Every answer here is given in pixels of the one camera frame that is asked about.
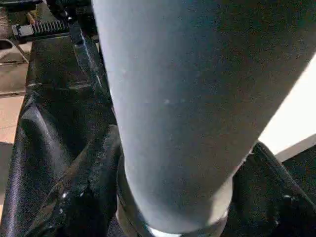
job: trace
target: cylindrical tube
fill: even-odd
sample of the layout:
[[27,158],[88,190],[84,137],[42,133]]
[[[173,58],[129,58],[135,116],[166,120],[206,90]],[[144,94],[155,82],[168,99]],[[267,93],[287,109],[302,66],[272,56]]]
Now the cylindrical tube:
[[314,54],[315,4],[291,4],[93,0],[126,178],[152,228],[207,225]]

